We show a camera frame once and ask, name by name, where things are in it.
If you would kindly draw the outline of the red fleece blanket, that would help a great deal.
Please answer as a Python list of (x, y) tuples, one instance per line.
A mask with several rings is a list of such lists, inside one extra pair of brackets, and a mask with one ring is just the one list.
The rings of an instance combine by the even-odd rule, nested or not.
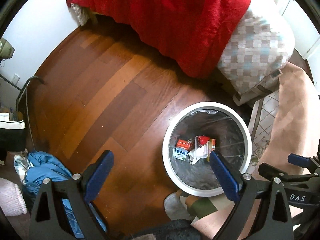
[(66, 0), (130, 25), (189, 77), (216, 67), (251, 0)]

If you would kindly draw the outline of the bed with checkered sheet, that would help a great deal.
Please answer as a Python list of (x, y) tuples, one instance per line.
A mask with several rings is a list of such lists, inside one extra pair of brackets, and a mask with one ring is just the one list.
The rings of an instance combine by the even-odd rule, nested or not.
[[(85, 8), (76, 4), (68, 7), (76, 13)], [(251, 0), (215, 68), (239, 95), (252, 98), (275, 85), (278, 70), (290, 58), (294, 45), (294, 36), (276, 5), (271, 0)]]

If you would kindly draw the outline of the white door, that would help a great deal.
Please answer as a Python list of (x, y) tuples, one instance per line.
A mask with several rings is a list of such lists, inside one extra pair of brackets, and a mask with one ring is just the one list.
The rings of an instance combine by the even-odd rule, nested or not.
[(319, 45), (318, 30), (295, 0), (289, 0), (282, 16), (293, 31), (296, 51), (306, 60)]

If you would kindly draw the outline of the pink table cloth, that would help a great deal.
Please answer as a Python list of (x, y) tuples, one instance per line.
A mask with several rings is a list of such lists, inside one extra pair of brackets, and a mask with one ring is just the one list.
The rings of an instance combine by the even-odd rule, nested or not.
[[(287, 63), (282, 70), (279, 86), (279, 107), (273, 123), (270, 143), (259, 160), (289, 174), (302, 174), (303, 169), (287, 162), (291, 153), (311, 157), (318, 151), (319, 97), (316, 89), (299, 66)], [(262, 200), (255, 200), (245, 227), (238, 237), (246, 237)], [(233, 204), (211, 213), (192, 226), (212, 239), (232, 210)]]

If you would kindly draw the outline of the orange snack wrapper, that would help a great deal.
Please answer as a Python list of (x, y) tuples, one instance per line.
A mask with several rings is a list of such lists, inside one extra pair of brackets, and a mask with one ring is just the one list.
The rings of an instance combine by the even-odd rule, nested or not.
[(215, 150), (215, 145), (216, 145), (216, 140), (215, 139), (209, 139), (209, 141), (207, 142), (207, 146), (208, 146), (207, 161), (208, 162), (209, 162), (209, 159), (210, 159), (211, 152)]

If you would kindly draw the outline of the black fuzzy trousers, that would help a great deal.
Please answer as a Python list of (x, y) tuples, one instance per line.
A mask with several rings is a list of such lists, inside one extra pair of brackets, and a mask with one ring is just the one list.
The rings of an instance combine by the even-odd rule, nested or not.
[(123, 233), (118, 236), (108, 236), (107, 239), (201, 239), (201, 233), (193, 226), (191, 221), (185, 219), (172, 220), (155, 228), (146, 229), (134, 235), (125, 236)]

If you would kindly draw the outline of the red wrapper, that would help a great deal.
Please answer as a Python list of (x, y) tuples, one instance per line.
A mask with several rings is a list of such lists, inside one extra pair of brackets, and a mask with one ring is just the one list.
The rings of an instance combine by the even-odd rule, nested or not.
[(202, 147), (204, 146), (208, 141), (210, 141), (210, 137), (207, 137), (205, 135), (199, 135), (199, 136), (196, 136), (196, 144), (197, 144), (197, 147)]

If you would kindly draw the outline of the white cookie wrapper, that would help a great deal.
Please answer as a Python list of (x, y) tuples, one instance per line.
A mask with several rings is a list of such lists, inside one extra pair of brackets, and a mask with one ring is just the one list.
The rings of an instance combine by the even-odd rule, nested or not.
[(207, 143), (202, 147), (197, 147), (196, 142), (195, 142), (194, 149), (187, 154), (187, 156), (189, 157), (189, 163), (191, 165), (196, 164), (202, 158), (207, 158), (207, 155), (208, 155)]

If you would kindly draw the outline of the blue red milk carton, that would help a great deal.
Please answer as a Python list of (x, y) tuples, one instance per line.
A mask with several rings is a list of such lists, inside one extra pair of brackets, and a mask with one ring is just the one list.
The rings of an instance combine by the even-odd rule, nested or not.
[(182, 140), (179, 139), (176, 143), (176, 148), (174, 151), (174, 156), (178, 160), (185, 161), (187, 154), (189, 151), (191, 151), (193, 148), (193, 141), (191, 139), (189, 140)]

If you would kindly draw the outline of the white round trash bin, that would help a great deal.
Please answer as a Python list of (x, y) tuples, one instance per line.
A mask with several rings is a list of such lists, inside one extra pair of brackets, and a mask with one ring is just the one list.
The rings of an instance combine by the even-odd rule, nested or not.
[(217, 102), (199, 102), (171, 118), (162, 158), (168, 176), (180, 190), (197, 197), (223, 192), (209, 164), (212, 151), (241, 173), (247, 171), (252, 140), (236, 111)]

